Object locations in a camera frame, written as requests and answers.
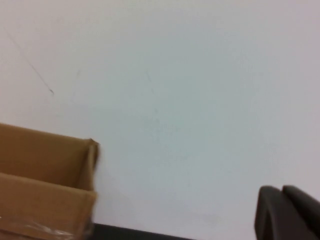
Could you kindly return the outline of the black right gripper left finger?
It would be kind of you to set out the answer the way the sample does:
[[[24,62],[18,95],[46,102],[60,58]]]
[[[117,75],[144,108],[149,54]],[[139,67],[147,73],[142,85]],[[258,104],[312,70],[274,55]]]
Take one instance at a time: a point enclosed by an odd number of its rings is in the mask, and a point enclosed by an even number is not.
[[[316,240],[289,198],[273,186],[259,189],[254,221],[257,240]]]

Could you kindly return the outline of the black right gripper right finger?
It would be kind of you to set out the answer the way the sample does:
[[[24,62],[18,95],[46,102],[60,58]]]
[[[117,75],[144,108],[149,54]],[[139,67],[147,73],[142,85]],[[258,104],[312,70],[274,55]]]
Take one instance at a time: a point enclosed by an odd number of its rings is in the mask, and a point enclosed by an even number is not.
[[[282,192],[289,198],[308,228],[320,234],[320,202],[293,185],[284,185]]]

